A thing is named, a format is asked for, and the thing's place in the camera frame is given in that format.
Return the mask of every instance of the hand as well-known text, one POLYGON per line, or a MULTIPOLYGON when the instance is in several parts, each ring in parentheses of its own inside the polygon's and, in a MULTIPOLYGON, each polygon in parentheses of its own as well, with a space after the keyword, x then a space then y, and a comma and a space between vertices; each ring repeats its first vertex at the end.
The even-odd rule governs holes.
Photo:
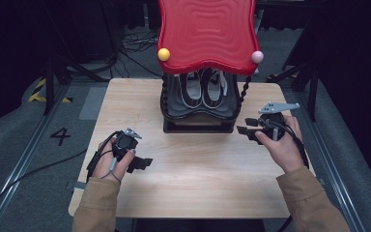
POLYGON ((131 163, 131 161, 134 159, 135 150, 130 150, 126 153, 126 155, 116 163, 113 174, 116 176, 114 177, 112 173, 109 173, 110 164, 113 161, 113 150, 112 150, 112 144, 116 140, 115 137, 111 138, 110 141, 104 146, 103 151, 101 151, 103 156, 101 156, 98 164, 96 165, 96 168, 93 172, 93 177, 97 178, 103 178, 104 180, 110 180, 115 183, 119 183, 119 181, 116 179, 118 178, 120 181, 122 181, 123 177, 125 176, 126 170, 128 169, 128 165, 131 163))
MULTIPOLYGON (((300 124, 297 118, 284 116, 285 124, 292 128, 297 138, 302 141, 302 134, 300 133, 300 124)), ((260 131, 255 132, 258 140, 264 144, 271 154, 273 160, 278 164, 285 173, 303 167, 303 160, 300 156, 297 144, 294 142, 293 137, 285 132, 284 136, 278 141, 273 141, 260 131)))

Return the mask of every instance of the tan sleeve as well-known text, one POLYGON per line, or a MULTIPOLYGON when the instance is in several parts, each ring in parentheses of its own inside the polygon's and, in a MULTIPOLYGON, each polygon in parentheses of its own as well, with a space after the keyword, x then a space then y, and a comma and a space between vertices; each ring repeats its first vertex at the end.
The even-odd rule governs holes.
POLYGON ((342 214, 305 166, 276 178, 296 231, 350 231, 342 214))
POLYGON ((91 177, 73 216, 72 231, 110 231, 116 227, 120 184, 91 177))

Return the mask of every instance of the red tray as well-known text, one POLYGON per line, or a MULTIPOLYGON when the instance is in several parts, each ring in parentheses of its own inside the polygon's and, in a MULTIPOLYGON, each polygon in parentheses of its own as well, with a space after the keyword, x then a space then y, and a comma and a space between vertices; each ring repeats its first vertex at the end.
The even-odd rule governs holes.
POLYGON ((165 73, 216 68, 251 75, 251 55, 259 50, 254 31, 255 0, 159 0, 158 48, 170 57, 159 61, 165 73))

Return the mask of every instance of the shoe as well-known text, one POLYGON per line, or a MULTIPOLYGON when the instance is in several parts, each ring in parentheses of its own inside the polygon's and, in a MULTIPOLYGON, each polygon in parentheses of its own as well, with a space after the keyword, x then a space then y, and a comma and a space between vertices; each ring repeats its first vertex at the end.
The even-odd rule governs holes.
POLYGON ((203 90, 203 103, 209 109, 215 109, 222 104, 223 97, 227 95, 227 80, 224 72, 217 69, 205 69, 202 76, 207 78, 203 90))
POLYGON ((201 104, 201 83, 198 72, 178 75, 183 103, 188 108, 196 108, 201 104))

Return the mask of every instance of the metal rail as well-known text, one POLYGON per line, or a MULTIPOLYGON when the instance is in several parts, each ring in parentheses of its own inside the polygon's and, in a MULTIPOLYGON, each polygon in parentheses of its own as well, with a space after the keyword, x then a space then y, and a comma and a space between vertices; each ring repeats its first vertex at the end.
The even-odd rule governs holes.
MULTIPOLYGON (((25 174, 32 158, 35 155, 36 149, 41 143, 42 136, 47 129, 50 120, 52 119, 53 115, 59 104, 62 102, 62 99, 65 97, 66 93, 68 92, 69 86, 68 85, 60 85, 55 98, 55 103, 53 108, 49 111, 46 116, 42 116, 41 120, 39 121, 29 143, 26 145, 25 150, 22 153, 22 156, 19 158, 14 170, 9 175, 5 185, 2 188, 1 193, 4 189, 10 185, 12 182, 17 180, 19 177, 25 174)), ((2 195, 0 200, 0 218, 2 217, 3 213, 5 212, 6 208, 8 207, 9 203, 11 202, 14 193, 19 186, 20 181, 14 184, 4 195, 2 195)))
MULTIPOLYGON (((301 93, 295 93, 295 97, 297 98, 298 102, 300 102, 300 105, 306 105, 306 99, 304 95, 302 95, 301 93)), ((330 182, 332 183, 333 190, 342 208, 342 213, 345 219, 348 221, 348 225, 351 228, 351 231, 366 231, 317 125, 311 121, 308 116, 308 112, 304 107, 301 108, 301 111, 304 115, 306 115, 306 124, 315 138, 318 150, 322 154, 323 166, 327 171, 327 175, 330 182)))

